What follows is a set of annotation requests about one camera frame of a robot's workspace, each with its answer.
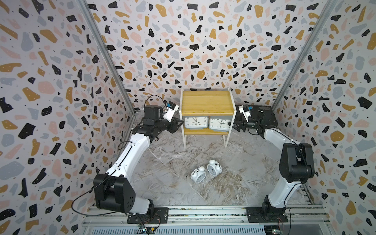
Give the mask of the grey square clock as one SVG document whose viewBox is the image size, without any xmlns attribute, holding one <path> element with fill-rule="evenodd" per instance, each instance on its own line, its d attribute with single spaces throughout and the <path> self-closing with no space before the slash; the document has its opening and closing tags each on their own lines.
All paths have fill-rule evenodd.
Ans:
<svg viewBox="0 0 376 235">
<path fill-rule="evenodd" d="M 184 125 L 187 129 L 204 129 L 208 127 L 208 116 L 184 117 Z"/>
<path fill-rule="evenodd" d="M 209 119 L 209 129 L 217 132 L 228 132 L 231 121 L 231 116 L 211 116 Z"/>
</svg>

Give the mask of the wooden shelf white metal frame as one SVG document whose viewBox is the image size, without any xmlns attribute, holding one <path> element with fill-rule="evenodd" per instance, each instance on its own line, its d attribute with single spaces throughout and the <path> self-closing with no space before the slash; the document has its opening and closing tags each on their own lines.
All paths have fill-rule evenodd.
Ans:
<svg viewBox="0 0 376 235">
<path fill-rule="evenodd" d="M 220 135 L 223 137 L 224 146 L 228 146 L 237 109 L 231 89 L 222 90 L 187 90 L 182 89 L 180 95 L 180 119 L 188 116 L 231 116 L 231 126 L 228 132 L 217 132 L 209 129 L 187 129 L 182 127 L 183 146 L 187 146 L 189 135 Z"/>
</svg>

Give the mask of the white twin-bell clock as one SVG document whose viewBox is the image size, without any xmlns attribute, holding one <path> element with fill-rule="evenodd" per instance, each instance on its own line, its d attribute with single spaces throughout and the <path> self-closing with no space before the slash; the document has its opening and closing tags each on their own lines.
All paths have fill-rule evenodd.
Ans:
<svg viewBox="0 0 376 235">
<path fill-rule="evenodd" d="M 197 167 L 191 174 L 190 178 L 195 182 L 195 183 L 201 183 L 205 178 L 206 178 L 206 171 L 203 166 Z"/>
<path fill-rule="evenodd" d="M 222 166 L 215 159 L 210 159 L 207 164 L 207 170 L 211 176 L 216 177 L 222 173 Z"/>
</svg>

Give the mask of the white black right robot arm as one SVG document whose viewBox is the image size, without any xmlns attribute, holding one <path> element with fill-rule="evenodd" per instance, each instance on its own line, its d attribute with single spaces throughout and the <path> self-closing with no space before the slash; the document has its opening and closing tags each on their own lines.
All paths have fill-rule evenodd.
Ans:
<svg viewBox="0 0 376 235">
<path fill-rule="evenodd" d="M 276 116 L 270 106 L 238 105 L 233 128 L 237 131 L 255 130 L 256 135 L 272 143 L 281 151 L 280 179 L 272 193 L 266 196 L 261 214 L 282 214 L 287 202 L 298 189 L 314 176 L 313 149 L 290 138 L 278 128 Z"/>
</svg>

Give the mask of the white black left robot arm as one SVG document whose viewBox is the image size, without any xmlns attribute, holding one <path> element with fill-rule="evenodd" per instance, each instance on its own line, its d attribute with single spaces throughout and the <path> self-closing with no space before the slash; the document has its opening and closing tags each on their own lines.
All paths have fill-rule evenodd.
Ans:
<svg viewBox="0 0 376 235">
<path fill-rule="evenodd" d="M 152 200 L 136 196 L 130 181 L 132 174 L 144 152 L 158 136 L 164 132 L 175 133 L 183 121 L 175 117 L 179 106 L 169 102 L 165 107 L 148 105 L 144 107 L 144 117 L 132 129 L 130 139 L 115 163 L 105 174 L 97 174 L 91 189 L 95 195 L 96 207 L 106 210 L 107 214 L 121 212 L 141 214 L 153 217 Z"/>
</svg>

